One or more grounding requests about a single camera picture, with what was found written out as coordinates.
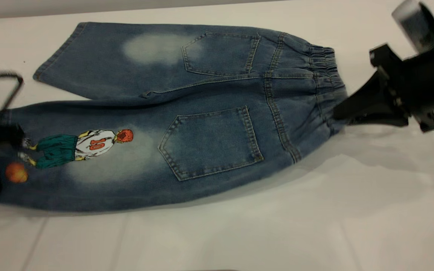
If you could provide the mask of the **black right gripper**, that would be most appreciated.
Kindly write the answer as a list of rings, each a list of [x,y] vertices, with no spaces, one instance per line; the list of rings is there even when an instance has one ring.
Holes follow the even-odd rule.
[[[408,126],[413,118],[423,133],[434,131],[434,45],[401,59],[387,45],[369,51],[377,71],[354,94],[334,107],[334,119],[353,125]]]

